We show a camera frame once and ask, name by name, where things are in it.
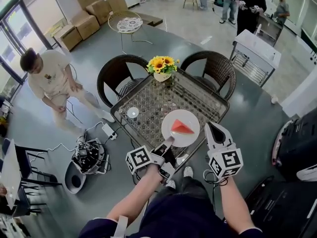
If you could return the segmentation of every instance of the person in gray shirt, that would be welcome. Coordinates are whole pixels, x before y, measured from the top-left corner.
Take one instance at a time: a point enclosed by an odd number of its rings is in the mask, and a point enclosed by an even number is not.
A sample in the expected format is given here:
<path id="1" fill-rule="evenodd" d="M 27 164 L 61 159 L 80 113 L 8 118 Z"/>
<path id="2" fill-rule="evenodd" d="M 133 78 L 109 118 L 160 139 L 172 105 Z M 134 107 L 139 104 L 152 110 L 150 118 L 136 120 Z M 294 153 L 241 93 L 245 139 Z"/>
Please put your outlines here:
<path id="1" fill-rule="evenodd" d="M 276 8 L 274 17 L 277 18 L 277 23 L 284 25 L 287 17 L 290 16 L 289 7 L 286 0 L 279 0 L 279 5 Z"/>

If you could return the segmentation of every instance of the flower pot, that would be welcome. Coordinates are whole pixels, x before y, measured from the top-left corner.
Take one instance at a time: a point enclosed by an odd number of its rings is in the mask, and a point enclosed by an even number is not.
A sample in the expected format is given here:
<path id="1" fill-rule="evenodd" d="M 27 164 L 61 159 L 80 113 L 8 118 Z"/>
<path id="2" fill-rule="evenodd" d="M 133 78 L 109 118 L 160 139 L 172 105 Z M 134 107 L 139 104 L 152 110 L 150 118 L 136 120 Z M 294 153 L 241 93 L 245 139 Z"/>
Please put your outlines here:
<path id="1" fill-rule="evenodd" d="M 169 79 L 172 76 L 172 73 L 154 73 L 154 78 L 158 81 L 158 82 L 163 82 L 167 79 Z"/>

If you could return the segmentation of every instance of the navy blue shirt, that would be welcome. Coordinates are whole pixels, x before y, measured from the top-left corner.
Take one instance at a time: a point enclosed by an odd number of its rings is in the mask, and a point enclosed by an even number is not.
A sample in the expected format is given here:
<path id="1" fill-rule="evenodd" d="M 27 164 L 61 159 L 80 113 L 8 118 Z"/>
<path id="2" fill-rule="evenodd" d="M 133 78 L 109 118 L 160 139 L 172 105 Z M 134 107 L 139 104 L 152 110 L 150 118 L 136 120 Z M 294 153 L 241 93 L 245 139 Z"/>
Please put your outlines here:
<path id="1" fill-rule="evenodd" d="M 79 238 L 110 238 L 117 223 L 109 219 L 89 221 Z M 129 238 L 264 238 L 258 229 L 236 234 L 213 212 L 210 200 L 171 195 L 154 200 L 147 208 L 139 232 Z"/>

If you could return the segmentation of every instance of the black hair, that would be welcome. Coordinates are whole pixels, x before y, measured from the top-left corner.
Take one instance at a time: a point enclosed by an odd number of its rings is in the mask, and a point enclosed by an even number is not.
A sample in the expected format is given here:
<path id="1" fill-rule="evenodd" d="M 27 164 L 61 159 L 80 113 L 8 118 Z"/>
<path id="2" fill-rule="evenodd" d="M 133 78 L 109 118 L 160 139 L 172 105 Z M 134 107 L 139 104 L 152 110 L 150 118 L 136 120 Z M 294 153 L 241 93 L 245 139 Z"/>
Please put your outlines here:
<path id="1" fill-rule="evenodd" d="M 22 70 L 24 70 L 25 72 L 31 71 L 37 58 L 38 57 L 37 57 L 37 54 L 35 53 L 35 51 L 32 48 L 28 49 L 21 56 L 21 59 L 20 59 L 20 66 L 21 66 Z"/>

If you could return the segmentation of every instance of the tangled wires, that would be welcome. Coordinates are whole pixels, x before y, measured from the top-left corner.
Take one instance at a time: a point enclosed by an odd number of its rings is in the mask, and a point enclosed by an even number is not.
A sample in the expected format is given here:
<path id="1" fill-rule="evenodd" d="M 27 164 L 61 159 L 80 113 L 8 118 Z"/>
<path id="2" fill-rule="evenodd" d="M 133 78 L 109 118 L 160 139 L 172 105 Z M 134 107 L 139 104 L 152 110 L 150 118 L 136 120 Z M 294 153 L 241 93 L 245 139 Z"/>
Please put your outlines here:
<path id="1" fill-rule="evenodd" d="M 208 180 L 208 176 L 209 175 L 213 175 L 213 180 Z M 213 185 L 213 189 L 212 189 L 212 205 L 213 205 L 213 211 L 216 213 L 216 206 L 214 204 L 214 190 L 216 187 L 218 186 L 226 186 L 228 184 L 228 178 L 224 178 L 222 180 L 217 180 L 217 177 L 215 176 L 215 174 L 213 173 L 213 171 L 207 169 L 203 172 L 203 178 L 204 181 Z"/>

